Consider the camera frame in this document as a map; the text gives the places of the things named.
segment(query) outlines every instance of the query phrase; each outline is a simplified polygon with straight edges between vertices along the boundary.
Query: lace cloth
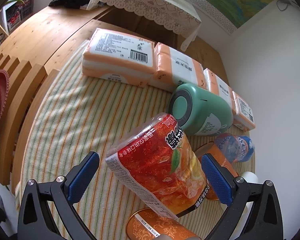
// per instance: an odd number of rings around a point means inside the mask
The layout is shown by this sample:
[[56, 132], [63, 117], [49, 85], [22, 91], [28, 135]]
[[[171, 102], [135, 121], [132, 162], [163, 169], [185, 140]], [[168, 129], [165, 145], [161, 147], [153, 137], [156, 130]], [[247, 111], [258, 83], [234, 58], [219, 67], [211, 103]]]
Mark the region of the lace cloth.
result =
[[181, 44], [182, 51], [194, 41], [201, 26], [201, 20], [193, 5], [185, 0], [90, 0], [87, 10], [97, 7], [99, 1], [144, 16], [163, 25], [167, 30], [182, 35], [186, 38]]

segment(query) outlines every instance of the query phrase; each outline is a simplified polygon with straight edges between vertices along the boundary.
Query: plant leaf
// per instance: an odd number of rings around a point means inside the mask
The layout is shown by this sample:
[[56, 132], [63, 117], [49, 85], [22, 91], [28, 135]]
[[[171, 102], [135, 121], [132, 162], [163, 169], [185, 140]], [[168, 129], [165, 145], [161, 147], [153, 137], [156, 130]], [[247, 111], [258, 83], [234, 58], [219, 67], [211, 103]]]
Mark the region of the plant leaf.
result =
[[180, 162], [180, 152], [178, 151], [178, 149], [174, 149], [171, 158], [170, 174], [172, 174], [178, 168], [179, 162]]
[[11, 2], [21, 2], [21, 3], [23, 3], [23, 5], [25, 5], [25, 2], [23, 0], [9, 0], [4, 5], [7, 5], [7, 4], [11, 3]]

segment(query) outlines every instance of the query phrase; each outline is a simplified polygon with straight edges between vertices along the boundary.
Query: blue plastic bottle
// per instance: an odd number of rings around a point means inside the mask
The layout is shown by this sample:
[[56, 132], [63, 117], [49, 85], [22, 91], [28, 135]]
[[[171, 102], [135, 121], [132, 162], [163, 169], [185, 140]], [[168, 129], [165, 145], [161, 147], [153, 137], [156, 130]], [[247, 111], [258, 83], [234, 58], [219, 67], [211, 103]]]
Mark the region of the blue plastic bottle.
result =
[[214, 143], [230, 163], [246, 162], [254, 154], [255, 146], [247, 136], [235, 136], [230, 133], [222, 133]]

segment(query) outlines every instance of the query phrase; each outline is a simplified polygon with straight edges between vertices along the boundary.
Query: striped tablecloth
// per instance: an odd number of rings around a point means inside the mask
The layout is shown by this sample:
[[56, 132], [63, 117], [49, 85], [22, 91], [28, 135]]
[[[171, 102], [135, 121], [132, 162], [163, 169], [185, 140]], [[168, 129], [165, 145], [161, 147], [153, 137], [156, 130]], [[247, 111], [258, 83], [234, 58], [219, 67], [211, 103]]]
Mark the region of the striped tablecloth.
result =
[[[58, 175], [66, 175], [90, 150], [96, 151], [100, 167], [75, 208], [98, 240], [122, 240], [127, 239], [128, 218], [145, 204], [107, 168], [106, 149], [149, 117], [164, 112], [170, 93], [151, 86], [139, 88], [83, 76], [80, 64], [86, 45], [87, 41], [60, 71], [38, 110], [25, 150], [16, 202], [20, 204], [29, 179], [53, 181]], [[244, 134], [235, 126], [228, 132]], [[211, 140], [189, 137], [194, 150]], [[236, 163], [235, 169], [254, 171], [254, 157]], [[69, 239], [55, 207], [51, 210], [61, 234]], [[221, 215], [218, 201], [204, 200], [179, 222], [203, 239]]]

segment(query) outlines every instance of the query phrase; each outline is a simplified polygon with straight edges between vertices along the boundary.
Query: ornate orange pattern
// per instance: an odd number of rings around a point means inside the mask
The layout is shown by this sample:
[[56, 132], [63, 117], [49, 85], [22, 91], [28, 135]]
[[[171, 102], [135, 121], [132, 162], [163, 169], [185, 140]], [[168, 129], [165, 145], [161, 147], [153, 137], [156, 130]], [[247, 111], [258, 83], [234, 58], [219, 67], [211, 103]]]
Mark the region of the ornate orange pattern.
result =
[[[185, 240], [191, 236], [196, 236], [196, 234], [180, 225], [177, 221], [166, 217], [159, 217], [150, 208], [140, 210], [138, 214], [159, 234], [168, 235], [174, 240]], [[133, 214], [127, 223], [127, 236], [130, 240], [154, 239], [154, 235], [152, 235], [148, 229], [135, 218], [135, 214]]]

